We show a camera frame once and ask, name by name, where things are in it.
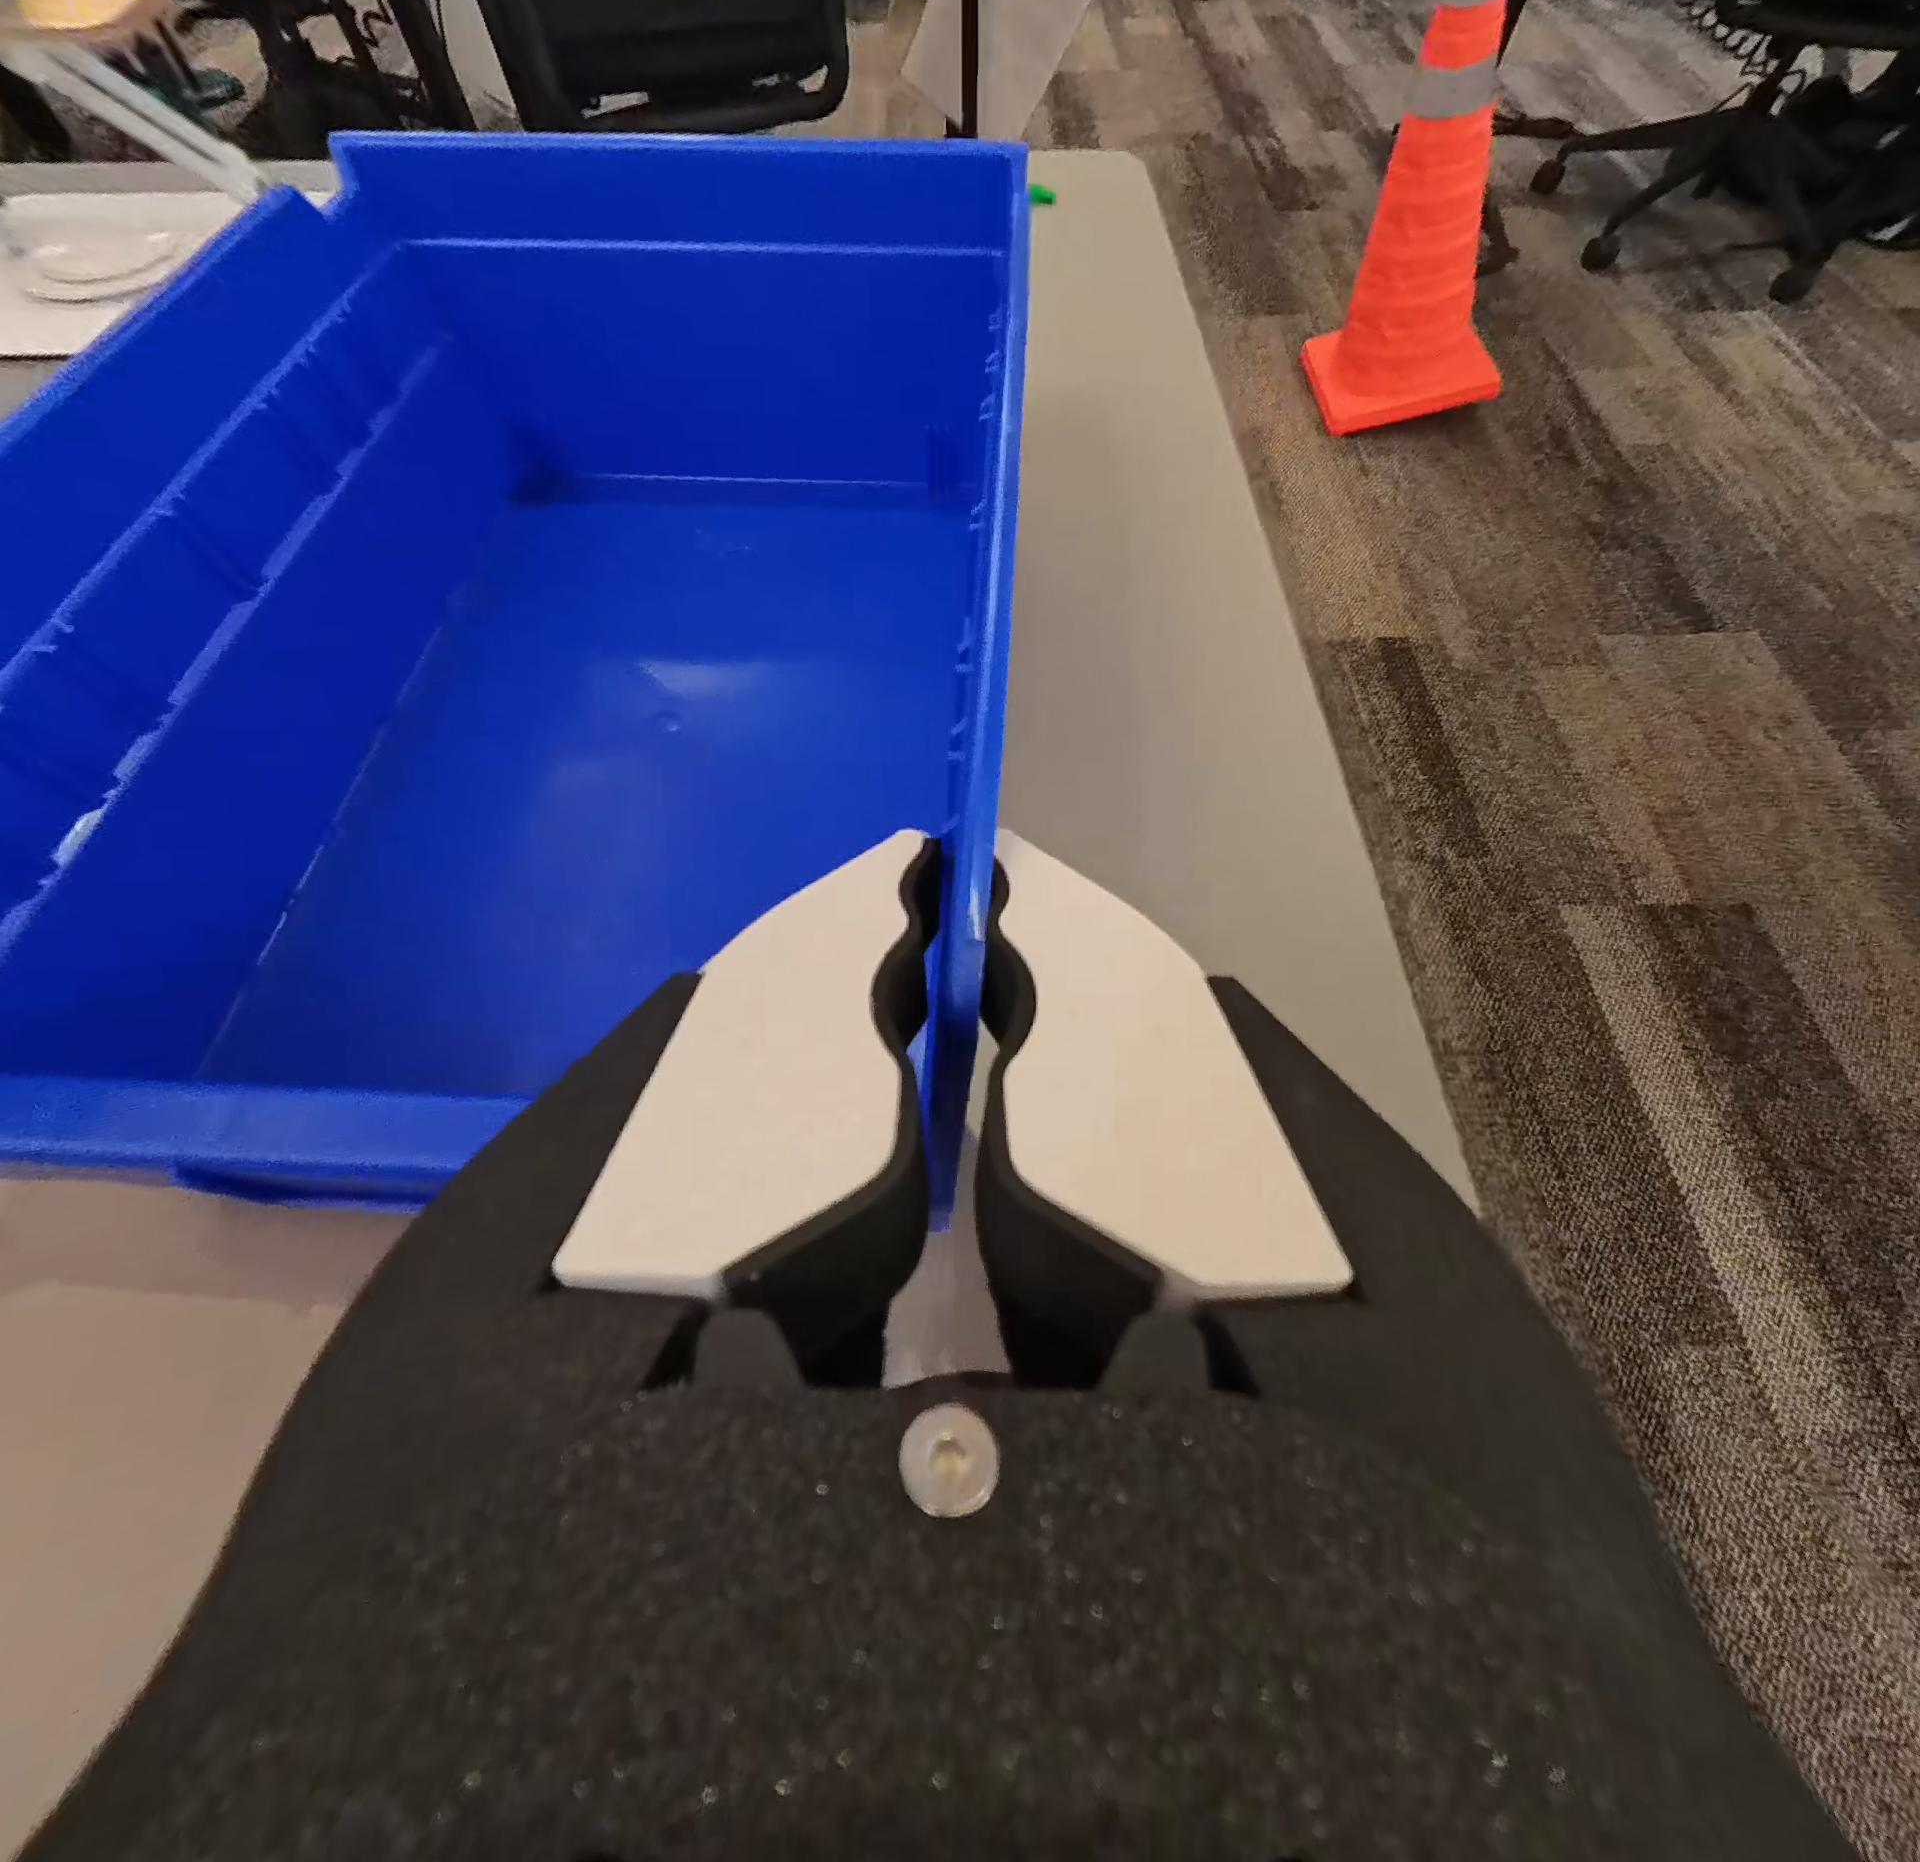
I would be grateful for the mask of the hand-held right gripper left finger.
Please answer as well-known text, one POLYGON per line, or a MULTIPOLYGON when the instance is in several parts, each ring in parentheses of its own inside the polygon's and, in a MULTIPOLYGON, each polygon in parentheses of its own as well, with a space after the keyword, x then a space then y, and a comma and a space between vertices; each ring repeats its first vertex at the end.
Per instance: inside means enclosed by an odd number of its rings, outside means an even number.
POLYGON ((551 1273, 722 1299, 917 1137, 941 843, 896 831, 736 932, 691 987, 551 1273))

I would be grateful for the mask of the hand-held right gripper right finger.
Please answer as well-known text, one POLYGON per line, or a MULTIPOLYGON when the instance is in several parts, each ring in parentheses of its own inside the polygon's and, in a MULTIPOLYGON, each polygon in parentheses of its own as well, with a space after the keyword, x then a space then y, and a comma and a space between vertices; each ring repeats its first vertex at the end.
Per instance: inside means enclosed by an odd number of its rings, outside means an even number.
POLYGON ((1202 967, 1003 831, 977 1237, 1020 1308, 1319 1299, 1352 1259, 1202 967))

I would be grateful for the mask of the blue plastic bin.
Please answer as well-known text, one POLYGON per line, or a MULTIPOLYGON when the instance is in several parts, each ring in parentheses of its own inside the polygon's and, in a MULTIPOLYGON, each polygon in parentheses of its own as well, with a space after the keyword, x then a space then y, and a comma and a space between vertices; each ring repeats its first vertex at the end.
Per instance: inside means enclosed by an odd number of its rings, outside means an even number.
POLYGON ((980 997, 1028 150, 344 132, 2 425, 2 1174, 419 1205, 896 831, 980 997))

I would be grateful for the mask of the orange traffic cone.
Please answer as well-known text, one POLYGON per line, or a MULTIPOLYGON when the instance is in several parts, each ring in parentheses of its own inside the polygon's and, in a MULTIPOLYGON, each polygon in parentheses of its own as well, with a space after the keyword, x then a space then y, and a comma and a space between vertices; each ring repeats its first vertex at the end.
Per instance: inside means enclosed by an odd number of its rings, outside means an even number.
POLYGON ((1332 438, 1495 400, 1473 331, 1508 0, 1438 0, 1419 48, 1346 325, 1302 342, 1332 438))

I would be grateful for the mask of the white document stand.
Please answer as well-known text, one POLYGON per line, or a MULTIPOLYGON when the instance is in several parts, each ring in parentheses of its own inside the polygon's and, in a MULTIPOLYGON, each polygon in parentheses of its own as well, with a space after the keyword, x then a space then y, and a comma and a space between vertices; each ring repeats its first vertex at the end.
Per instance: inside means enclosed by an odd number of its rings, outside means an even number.
POLYGON ((50 362, 89 350, 271 181, 91 48, 2 25, 2 66, 203 181, 203 191, 132 195, 121 207, 105 195, 2 201, 2 356, 50 362))

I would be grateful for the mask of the black office chair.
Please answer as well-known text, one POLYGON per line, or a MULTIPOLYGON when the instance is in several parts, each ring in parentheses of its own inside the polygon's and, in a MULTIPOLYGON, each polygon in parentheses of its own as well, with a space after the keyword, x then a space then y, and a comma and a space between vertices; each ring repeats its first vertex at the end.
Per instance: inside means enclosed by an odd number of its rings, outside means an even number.
POLYGON ((1917 0, 1705 0, 1745 42, 1741 86, 1712 109, 1572 132, 1531 174, 1556 195, 1574 159, 1658 151, 1658 174, 1585 244, 1614 272, 1634 220, 1688 189, 1764 209, 1786 266, 1774 305, 1800 305, 1845 244, 1917 250, 1917 0))
POLYGON ((763 132, 851 84, 848 0, 475 0, 530 132, 763 132))

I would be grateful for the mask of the white folded sign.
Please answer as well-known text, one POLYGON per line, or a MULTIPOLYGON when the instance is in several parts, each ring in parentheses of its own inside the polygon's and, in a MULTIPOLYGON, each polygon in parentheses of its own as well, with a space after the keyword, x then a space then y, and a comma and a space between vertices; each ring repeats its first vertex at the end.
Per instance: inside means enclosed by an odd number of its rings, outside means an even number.
MULTIPOLYGON (((980 0, 977 132, 1022 141, 1094 0, 980 0)), ((963 0, 929 0, 901 79, 951 123, 963 106, 963 0)))

